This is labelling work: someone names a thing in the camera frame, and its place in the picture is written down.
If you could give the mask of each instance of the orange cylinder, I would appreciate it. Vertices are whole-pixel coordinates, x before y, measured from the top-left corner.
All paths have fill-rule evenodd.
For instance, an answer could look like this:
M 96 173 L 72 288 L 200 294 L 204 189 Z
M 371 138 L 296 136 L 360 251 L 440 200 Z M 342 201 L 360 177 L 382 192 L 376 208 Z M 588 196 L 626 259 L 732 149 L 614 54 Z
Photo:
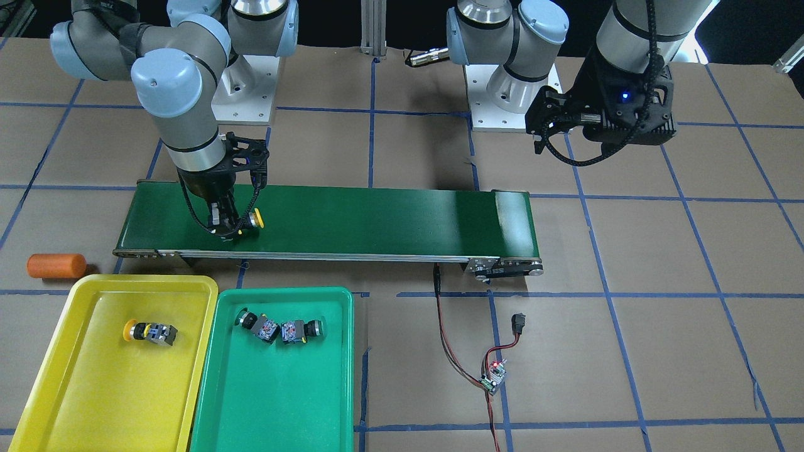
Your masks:
M 31 254 L 28 276 L 78 279 L 87 273 L 87 260 L 81 254 Z

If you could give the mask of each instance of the electronic component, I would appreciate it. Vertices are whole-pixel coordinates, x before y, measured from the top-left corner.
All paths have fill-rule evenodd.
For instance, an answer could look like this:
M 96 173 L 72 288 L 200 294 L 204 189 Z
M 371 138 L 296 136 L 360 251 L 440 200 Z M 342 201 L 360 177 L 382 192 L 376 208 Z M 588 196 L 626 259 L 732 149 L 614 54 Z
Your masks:
M 273 343 L 279 335 L 279 324 L 268 318 L 265 314 L 257 317 L 253 312 L 248 312 L 248 308 L 243 308 L 237 313 L 235 325 L 240 325 L 246 330 L 250 330 L 258 339 L 263 342 Z
M 492 396 L 497 393 L 500 385 L 505 381 L 508 372 L 505 370 L 505 363 L 507 360 L 494 361 L 489 364 L 487 372 L 480 379 L 480 384 L 486 388 L 486 391 Z
M 324 328 L 320 320 L 293 320 L 282 323 L 283 343 L 307 343 L 308 337 L 324 335 Z
M 132 340 L 147 340 L 169 347 L 176 340 L 178 330 L 173 325 L 163 323 L 137 322 L 136 319 L 129 320 L 123 327 L 123 339 L 128 342 Z

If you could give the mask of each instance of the metal post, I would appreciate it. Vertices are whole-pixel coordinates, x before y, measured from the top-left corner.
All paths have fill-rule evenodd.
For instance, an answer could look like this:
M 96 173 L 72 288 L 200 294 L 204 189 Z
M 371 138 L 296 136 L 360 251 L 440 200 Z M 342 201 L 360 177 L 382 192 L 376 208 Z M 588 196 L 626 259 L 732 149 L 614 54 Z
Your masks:
M 773 68 L 780 73 L 790 72 L 802 57 L 804 57 L 804 35 L 773 64 Z
M 366 55 L 385 57 L 385 6 L 386 0 L 361 0 L 363 12 L 363 38 L 360 51 Z

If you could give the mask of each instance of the robotic arm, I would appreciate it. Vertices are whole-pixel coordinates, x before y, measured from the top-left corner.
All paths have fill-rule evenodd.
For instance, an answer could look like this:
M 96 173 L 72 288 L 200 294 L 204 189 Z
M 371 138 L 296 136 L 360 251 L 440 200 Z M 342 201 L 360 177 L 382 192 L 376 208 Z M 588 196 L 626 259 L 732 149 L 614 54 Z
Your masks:
M 242 38 L 233 46 L 227 29 L 209 15 L 219 13 L 217 0 L 178 0 L 169 9 L 175 26 L 154 27 L 138 22 L 136 0 L 73 0 L 73 20 L 54 27 L 51 50 L 59 66 L 77 78 L 133 81 L 178 169 L 193 218 L 209 233 L 231 240 L 262 226 L 252 208 L 268 180 L 269 154 L 264 140 L 221 136 L 211 101 L 224 70 L 237 60 L 232 47 L 256 49 Z M 268 30 L 261 35 L 262 54 L 293 53 L 295 0 L 237 1 L 232 11 L 220 11 L 227 12 L 234 35 L 242 36 L 244 27 Z M 264 41 L 271 39 L 278 44 L 266 48 Z M 250 172 L 254 189 L 242 215 L 233 191 L 239 171 Z M 204 200 L 206 222 L 195 214 L 187 191 Z
M 614 0 L 575 83 L 565 94 L 543 86 L 525 114 L 526 130 L 541 154 L 587 166 L 629 143 L 659 145 L 675 135 L 673 79 L 667 61 L 706 10 L 709 0 Z M 581 125 L 601 142 L 601 155 L 577 161 L 549 138 Z

